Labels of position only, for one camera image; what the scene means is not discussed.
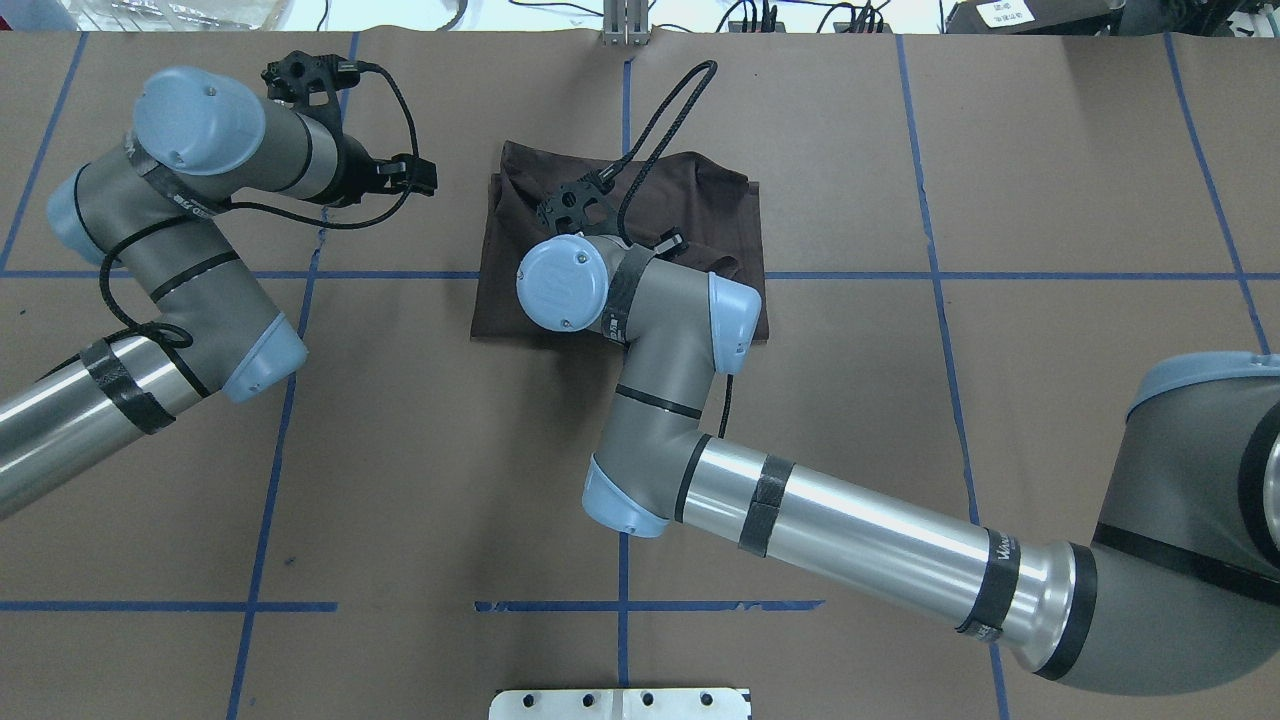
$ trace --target dark fabric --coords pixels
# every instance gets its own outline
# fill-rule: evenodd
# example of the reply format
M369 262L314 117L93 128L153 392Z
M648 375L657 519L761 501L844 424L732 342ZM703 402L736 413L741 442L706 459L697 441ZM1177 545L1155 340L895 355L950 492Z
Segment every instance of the dark fabric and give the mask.
M489 222L471 337L557 334L535 325L520 307L516 269L526 252L553 234L539 222L538 204L561 183L608 164L609 160L556 155L511 141L503 145L500 172L489 186ZM608 197L614 208L639 169L639 161L631 163L616 178ZM696 152L662 158L636 192L626 220L631 240L648 247L678 225L690 246L675 263L749 284L764 299L759 184L749 182L746 176ZM769 323L762 305L755 342L768 337Z

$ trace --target white bracket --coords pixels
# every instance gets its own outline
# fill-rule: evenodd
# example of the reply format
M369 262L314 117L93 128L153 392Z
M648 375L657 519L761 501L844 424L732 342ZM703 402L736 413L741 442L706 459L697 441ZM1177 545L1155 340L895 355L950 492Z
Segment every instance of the white bracket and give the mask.
M604 45L649 45L649 0L604 0Z
M507 691L489 720L751 720L751 692L736 688Z

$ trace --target blue cap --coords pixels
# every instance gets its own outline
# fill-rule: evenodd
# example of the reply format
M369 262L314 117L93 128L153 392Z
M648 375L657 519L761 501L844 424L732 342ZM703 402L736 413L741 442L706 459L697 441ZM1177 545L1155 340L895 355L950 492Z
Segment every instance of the blue cap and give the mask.
M586 487L582 488L582 510L605 528L640 538L660 536L671 521L649 512L618 489L595 462L594 455L586 473Z
M151 76L133 104L138 142L172 170L216 176L262 145L266 111L234 78L178 65Z
M93 243L88 231L84 229L84 223L81 222L79 210L76 208L76 183L79 182L82 172L84 168L76 170L74 176L63 181L58 190L49 196L49 202L45 204L45 217L49 218L49 227L54 229L54 234L63 245L97 268L102 265L106 252ZM115 266L119 265L120 261L116 260Z
M712 350L716 372L736 375L742 372L746 354L760 319L760 293L754 287L707 273L712 306Z
M1192 352L1161 361L1147 372L1129 413L1143 402L1187 386L1229 378L1280 378L1280 355L1252 352Z
M302 338L280 313L236 366L223 392L232 402L244 402L287 378L306 359L307 346L302 345Z
M594 245L576 234L539 242L520 261L516 296L529 319L556 332L589 327L609 296L609 266Z

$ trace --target robotic arm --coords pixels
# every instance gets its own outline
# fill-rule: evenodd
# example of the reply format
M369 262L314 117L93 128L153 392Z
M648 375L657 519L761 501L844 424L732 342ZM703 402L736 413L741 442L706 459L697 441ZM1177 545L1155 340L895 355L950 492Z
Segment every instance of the robotic arm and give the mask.
M362 72L388 78L410 123L412 154L369 156L342 132L339 90ZM262 73L270 100L197 68L152 76L123 147L83 167L49 201L64 245L101 266L108 306L127 329L100 340L26 392L0 404L0 519L17 512L201 398L246 401L297 370L307 350L211 218L256 208L353 229L435 191L417 156L412 119L390 77L369 63L292 53ZM312 94L326 102L312 106ZM381 218L323 223L230 202L252 187L328 206L366 192L399 195ZM160 310L136 323L110 299L111 266L127 266Z
M1280 356L1155 368L1093 542L1029 544L701 433L713 375L745 360L751 288L573 234L534 247L516 288L539 325L627 346L582 493L605 527L701 528L1097 692L1208 688L1280 648Z

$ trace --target sticker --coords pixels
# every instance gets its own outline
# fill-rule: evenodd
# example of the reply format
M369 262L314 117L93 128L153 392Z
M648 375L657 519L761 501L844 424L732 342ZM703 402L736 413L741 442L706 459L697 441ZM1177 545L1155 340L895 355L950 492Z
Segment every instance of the sticker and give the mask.
M987 27L1009 27L1036 22L1024 0L998 0L978 5L978 14Z

